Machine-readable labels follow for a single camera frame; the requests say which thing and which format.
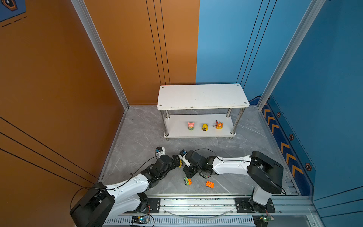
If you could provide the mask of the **pink green toy figure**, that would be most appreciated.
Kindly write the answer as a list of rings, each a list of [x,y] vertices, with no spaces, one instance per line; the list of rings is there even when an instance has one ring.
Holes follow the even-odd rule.
[[[192,131],[194,130],[195,122],[188,122],[188,130]]]

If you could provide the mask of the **orange dragon toy figure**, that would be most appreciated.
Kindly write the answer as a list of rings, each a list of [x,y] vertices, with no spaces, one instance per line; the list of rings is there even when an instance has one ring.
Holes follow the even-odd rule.
[[[217,130],[221,130],[223,128],[223,123],[220,122],[220,121],[216,121],[214,127],[217,129]]]

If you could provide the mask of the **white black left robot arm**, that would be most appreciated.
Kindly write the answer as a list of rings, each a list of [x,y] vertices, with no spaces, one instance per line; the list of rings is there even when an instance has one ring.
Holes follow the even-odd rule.
[[[104,185],[98,182],[71,208],[70,216],[77,227],[101,227],[106,220],[129,211],[146,208],[145,191],[158,185],[168,172],[180,166],[177,155],[165,154],[129,180]]]

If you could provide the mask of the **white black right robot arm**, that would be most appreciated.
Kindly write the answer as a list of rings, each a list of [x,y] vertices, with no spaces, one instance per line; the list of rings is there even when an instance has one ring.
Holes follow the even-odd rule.
[[[216,155],[205,158],[196,150],[182,150],[179,159],[184,164],[183,171],[189,179],[195,175],[205,179],[224,174],[249,176],[257,186],[252,190],[250,199],[241,206],[254,213],[268,213],[271,196],[285,193],[282,187],[284,167],[259,151],[239,158]]]

